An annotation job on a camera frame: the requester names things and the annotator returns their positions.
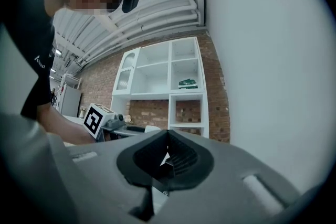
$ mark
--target refrigerator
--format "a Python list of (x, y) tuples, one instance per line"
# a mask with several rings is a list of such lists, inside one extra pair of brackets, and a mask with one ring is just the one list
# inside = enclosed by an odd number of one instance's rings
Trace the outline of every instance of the refrigerator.
[(80, 95), (79, 90), (65, 84), (56, 100), (57, 111), (64, 116), (77, 117)]

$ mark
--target white ceiling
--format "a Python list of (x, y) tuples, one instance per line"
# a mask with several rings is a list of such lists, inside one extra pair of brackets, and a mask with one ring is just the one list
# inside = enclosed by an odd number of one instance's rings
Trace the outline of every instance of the white ceiling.
[(53, 77), (76, 73), (90, 62), (163, 31), (191, 30), (204, 25), (204, 0), (139, 0), (124, 14), (121, 6), (109, 15), (84, 15), (68, 9), (54, 18), (55, 37), (62, 52), (55, 57)]

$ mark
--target door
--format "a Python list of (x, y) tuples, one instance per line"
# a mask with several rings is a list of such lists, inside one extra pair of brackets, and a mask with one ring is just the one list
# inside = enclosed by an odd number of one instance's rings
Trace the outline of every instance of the door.
[(124, 53), (119, 70), (117, 73), (116, 81), (113, 86), (112, 94), (130, 94), (134, 71), (137, 66), (140, 48), (130, 50)]

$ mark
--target logo on shirt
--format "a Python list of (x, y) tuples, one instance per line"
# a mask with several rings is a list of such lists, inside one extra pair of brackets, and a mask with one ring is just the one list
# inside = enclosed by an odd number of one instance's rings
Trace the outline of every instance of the logo on shirt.
[(34, 61), (38, 62), (39, 66), (41, 66), (42, 68), (45, 67), (44, 65), (42, 65), (42, 63), (41, 63), (41, 61), (40, 61), (40, 55), (37, 56), (37, 57), (34, 59)]

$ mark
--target brick wall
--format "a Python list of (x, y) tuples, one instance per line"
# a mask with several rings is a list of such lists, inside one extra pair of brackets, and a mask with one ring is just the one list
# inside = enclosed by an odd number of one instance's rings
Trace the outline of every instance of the brick wall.
[[(108, 108), (110, 107), (115, 77), (124, 52), (167, 40), (193, 36), (197, 37), (200, 46), (205, 73), (209, 107), (209, 137), (218, 141), (229, 142), (230, 120), (227, 95), (224, 90), (224, 77), (214, 44), (208, 32), (204, 30), (146, 40), (118, 51), (92, 66), (84, 68), (81, 73), (76, 75), (78, 78), (82, 77), (80, 106), (98, 103)], [(168, 100), (136, 100), (131, 101), (128, 106), (129, 114), (132, 117), (132, 124), (140, 126), (155, 125), (162, 129), (167, 128)], [(176, 118), (181, 122), (197, 122), (200, 118), (199, 105), (195, 101), (193, 103), (186, 101), (177, 102)], [(197, 129), (189, 131), (199, 134), (199, 130)]]

